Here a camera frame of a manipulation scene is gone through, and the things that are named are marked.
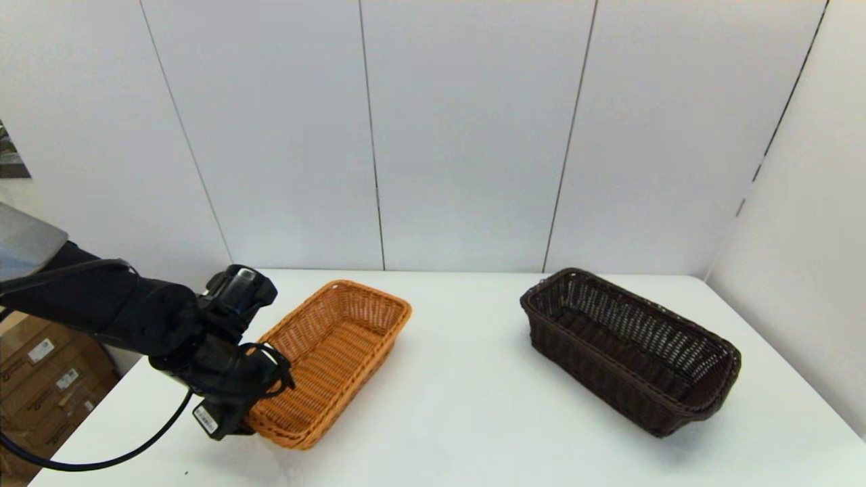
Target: orange wicker basket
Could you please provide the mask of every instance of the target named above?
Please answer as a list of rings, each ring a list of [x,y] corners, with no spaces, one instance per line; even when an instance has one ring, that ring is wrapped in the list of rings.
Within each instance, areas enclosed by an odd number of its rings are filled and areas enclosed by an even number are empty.
[[[312,448],[385,361],[411,314],[408,302],[382,291],[326,284],[260,340],[291,360],[297,388],[255,403],[249,425],[279,446]]]

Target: black cable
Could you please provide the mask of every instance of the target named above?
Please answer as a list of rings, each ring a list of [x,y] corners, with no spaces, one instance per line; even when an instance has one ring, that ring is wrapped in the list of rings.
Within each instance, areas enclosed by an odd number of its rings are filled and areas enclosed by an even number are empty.
[[[54,460],[48,460],[47,458],[37,457],[33,453],[24,450],[22,447],[16,445],[9,439],[5,434],[0,433],[0,440],[3,442],[3,446],[9,449],[12,453],[16,454],[18,457],[32,463],[37,464],[41,467],[45,467],[52,470],[59,471],[94,471],[100,470],[104,468],[108,468],[111,466],[115,466],[116,464],[121,464],[127,461],[130,458],[136,457],[144,450],[150,448],[154,443],[157,442],[162,436],[174,425],[174,422],[180,418],[181,413],[184,412],[187,405],[190,404],[190,399],[192,398],[192,390],[187,390],[186,397],[184,397],[184,401],[180,404],[180,407],[172,414],[171,418],[169,418],[168,422],[163,425],[163,427],[157,432],[157,434],[153,435],[150,439],[145,441],[140,447],[135,450],[130,451],[126,455],[121,455],[117,458],[113,458],[111,460],[106,460],[104,462],[97,462],[93,464],[65,464],[63,462],[55,462]]]
[[[75,274],[79,274],[81,272],[87,272],[92,269],[98,269],[99,267],[106,266],[117,266],[126,269],[132,269],[132,266],[123,259],[99,259],[95,261],[77,263],[74,265],[69,265],[67,267],[61,267],[59,269],[39,272],[32,276],[18,277],[16,279],[9,279],[8,281],[0,282],[0,296],[11,294],[24,289],[35,288],[36,286],[42,286],[43,284],[58,281],[65,277],[74,276]]]
[[[44,272],[40,272],[38,274],[34,274],[33,276],[25,276],[18,277],[16,279],[10,279],[9,281],[4,281],[0,283],[0,296],[14,293],[17,291],[21,291],[24,289],[35,288],[37,286],[42,286],[45,284],[49,284],[51,282],[59,281],[66,277],[74,276],[76,274],[80,274],[82,272],[87,272],[89,270],[103,268],[103,267],[123,267],[124,269],[129,269],[135,274],[136,281],[135,286],[130,291],[130,294],[124,300],[123,305],[120,306],[120,310],[126,307],[129,303],[129,300],[135,294],[136,290],[139,287],[139,283],[141,282],[141,275],[139,272],[130,265],[127,261],[123,259],[99,259],[94,261],[87,261],[84,263],[77,263],[75,265],[69,265],[67,267],[63,267],[55,270],[48,270]],[[117,316],[120,314],[118,311],[117,315],[114,316],[113,321],[117,320]],[[154,443],[156,443],[162,436],[174,425],[175,421],[180,418],[180,415],[184,412],[184,409],[190,404],[190,399],[192,399],[192,390],[189,389],[186,392],[186,397],[184,397],[183,402],[181,402],[178,409],[172,414],[171,418],[163,425],[163,427],[150,439],[145,441],[144,444],[139,446],[133,451],[130,451],[126,455],[121,455],[117,458],[113,458],[111,460],[106,460],[104,462],[96,462],[92,464],[66,464],[63,462],[55,462],[53,460],[49,460],[47,458],[37,457],[35,454],[24,450],[21,446],[18,446],[15,442],[13,442],[9,437],[0,432],[0,444],[9,449],[12,453],[20,457],[21,459],[28,461],[32,464],[39,465],[44,468],[49,468],[52,470],[58,471],[94,471],[100,470],[104,468],[108,468],[111,466],[115,466],[116,464],[121,464],[127,461],[130,458],[138,456],[142,451],[150,448]]]
[[[212,396],[223,396],[223,397],[240,398],[240,399],[259,400],[259,399],[273,398],[274,396],[280,395],[280,393],[282,393],[286,389],[294,389],[294,379],[292,378],[291,372],[289,372],[289,369],[292,367],[292,364],[288,361],[288,359],[283,354],[281,354],[280,352],[277,352],[276,350],[274,350],[271,347],[267,347],[263,343],[254,343],[254,342],[244,343],[243,345],[241,345],[238,348],[237,352],[239,354],[243,354],[247,350],[250,350],[251,348],[255,349],[255,350],[261,350],[263,353],[269,355],[271,360],[273,360],[276,363],[277,367],[280,370],[280,386],[277,388],[277,390],[275,390],[273,392],[269,392],[270,388],[273,387],[273,385],[269,385],[269,386],[265,386],[264,389],[262,389],[261,391],[254,392],[254,393],[230,393],[228,391],[220,391],[220,390],[211,389],[208,387],[197,386],[196,392],[198,393],[198,395],[212,395]]]

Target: white wall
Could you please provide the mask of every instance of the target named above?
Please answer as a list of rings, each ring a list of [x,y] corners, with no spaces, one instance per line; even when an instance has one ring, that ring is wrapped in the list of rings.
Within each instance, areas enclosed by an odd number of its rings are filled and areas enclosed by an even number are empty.
[[[601,0],[546,270],[704,277],[824,0]]]
[[[230,259],[701,274],[822,0],[0,5],[49,218],[198,288]]]
[[[832,0],[708,282],[866,438],[864,53],[866,2]]]
[[[593,6],[363,2],[387,269],[541,270]]]
[[[85,250],[194,289],[229,263],[137,3],[0,2],[0,114]]]
[[[232,258],[382,269],[357,0],[145,0]]]

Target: cardboard box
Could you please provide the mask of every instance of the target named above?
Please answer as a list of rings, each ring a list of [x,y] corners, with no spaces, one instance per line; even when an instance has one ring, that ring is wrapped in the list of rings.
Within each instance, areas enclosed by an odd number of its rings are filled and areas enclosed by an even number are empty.
[[[99,343],[85,335],[76,337],[0,402],[0,416],[22,428],[37,425],[44,412],[72,390],[70,387],[91,375],[100,378],[113,370]]]
[[[15,312],[0,323],[0,399],[83,333]]]
[[[3,485],[8,478],[27,483],[41,470],[36,465],[25,462],[0,446],[0,472],[3,473]]]
[[[42,420],[31,426],[35,429],[22,428],[5,420],[3,432],[25,450],[51,458],[116,384],[113,371],[101,379],[91,374],[66,393],[59,404],[49,408]],[[8,451],[0,451],[0,471],[26,481],[33,478],[39,468]]]

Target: panel seam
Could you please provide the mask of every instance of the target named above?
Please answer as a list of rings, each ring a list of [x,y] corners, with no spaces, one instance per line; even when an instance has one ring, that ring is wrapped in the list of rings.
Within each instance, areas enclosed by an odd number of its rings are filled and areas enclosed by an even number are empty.
[[[779,121],[776,123],[776,128],[773,129],[772,135],[770,136],[770,141],[766,145],[766,149],[764,150],[764,157],[761,158],[760,164],[758,164],[758,168],[755,170],[755,174],[752,176],[752,183],[749,185],[748,191],[746,191],[746,196],[740,201],[740,206],[737,208],[737,212],[734,215],[734,221],[730,224],[725,233],[724,237],[721,239],[721,243],[716,249],[715,255],[710,261],[709,267],[707,268],[707,272],[704,274],[703,282],[709,282],[710,276],[713,274],[716,265],[721,260],[722,254],[725,252],[727,248],[727,244],[731,241],[734,232],[737,230],[740,221],[740,214],[743,212],[743,207],[746,205],[746,200],[748,199],[749,194],[754,187],[755,180],[758,179],[758,174],[760,173],[761,167],[764,166],[764,162],[766,161],[766,155],[770,153],[770,147],[774,140],[776,140],[776,133],[779,132],[779,127],[782,125],[782,120],[785,119],[785,114],[788,112],[788,106],[791,105],[791,99],[794,97],[794,92],[797,91],[797,85],[800,83],[800,76],[803,75],[803,71],[806,68],[806,63],[809,61],[809,55],[811,54],[812,47],[815,46],[815,41],[818,39],[818,32],[821,30],[821,24],[824,22],[824,15],[827,13],[827,8],[830,6],[830,0],[826,0],[824,2],[824,9],[821,10],[821,17],[818,18],[818,24],[815,26],[815,33],[812,35],[811,42],[809,43],[809,48],[806,50],[806,56],[803,58],[803,63],[800,64],[800,71],[797,73],[797,78],[794,80],[794,86],[791,88],[791,92],[788,94],[788,100],[785,102],[785,107],[782,108],[782,114],[779,116]]]
[[[544,253],[544,262],[541,264],[541,272],[547,272],[547,257],[550,255],[550,244],[553,240],[553,226],[556,224],[556,213],[559,209],[559,197],[562,194],[562,182],[565,179],[565,166],[568,163],[568,152],[572,148],[572,135],[574,134],[574,123],[578,117],[578,104],[580,102],[580,92],[584,87],[584,75],[586,74],[586,62],[590,57],[590,43],[592,42],[592,30],[595,28],[595,16],[598,11],[598,0],[592,5],[592,19],[590,20],[590,31],[586,37],[586,49],[584,51],[584,62],[580,69],[580,78],[578,80],[578,93],[574,98],[574,111],[572,112],[572,126],[568,130],[568,141],[565,143],[565,157],[562,160],[562,170],[559,173],[559,188],[556,191],[556,203],[553,204],[553,218],[550,222],[550,233],[547,234],[547,248]]]
[[[373,182],[376,186],[376,214],[379,223],[379,248],[382,251],[382,270],[385,268],[385,235],[382,231],[382,205],[379,202],[378,190],[378,169],[376,167],[376,139],[373,136],[373,105],[370,99],[370,73],[367,67],[367,43],[364,33],[364,8],[361,6],[361,0],[358,0],[358,17],[361,22],[361,51],[364,54],[364,81],[367,88],[367,114],[370,117],[370,148],[373,158]]]
[[[214,216],[214,222],[216,223],[216,229],[219,231],[219,236],[223,240],[223,246],[225,247],[226,254],[229,255],[229,261],[231,263],[235,263],[235,258],[231,255],[231,249],[229,248],[229,243],[225,239],[225,232],[223,231],[223,226],[219,223],[219,217],[217,216],[217,210],[214,208],[213,199],[210,197],[210,192],[208,192],[208,186],[204,183],[204,177],[202,176],[202,170],[198,166],[198,160],[196,159],[196,153],[192,150],[192,144],[190,143],[190,137],[186,133],[186,127],[184,127],[184,121],[180,117],[180,110],[178,110],[178,103],[174,99],[174,93],[171,91],[171,85],[168,82],[168,75],[165,73],[165,67],[163,67],[162,58],[159,56],[159,49],[157,49],[156,40],[153,38],[153,32],[151,31],[151,23],[147,18],[147,12],[145,12],[145,6],[142,3],[142,0],[139,0],[139,7],[141,8],[141,15],[145,18],[145,26],[147,27],[147,35],[151,37],[151,44],[153,45],[153,52],[157,56],[157,63],[159,64],[159,70],[162,72],[163,80],[165,81],[165,88],[168,90],[169,98],[171,98],[171,105],[174,107],[174,114],[178,117],[178,124],[180,125],[180,131],[184,135],[184,141],[186,141],[186,147],[190,151],[190,156],[192,157],[192,164],[196,167],[196,174],[198,175],[198,180],[202,184],[202,189],[204,190],[204,196],[208,200],[208,206],[210,207],[210,213]]]

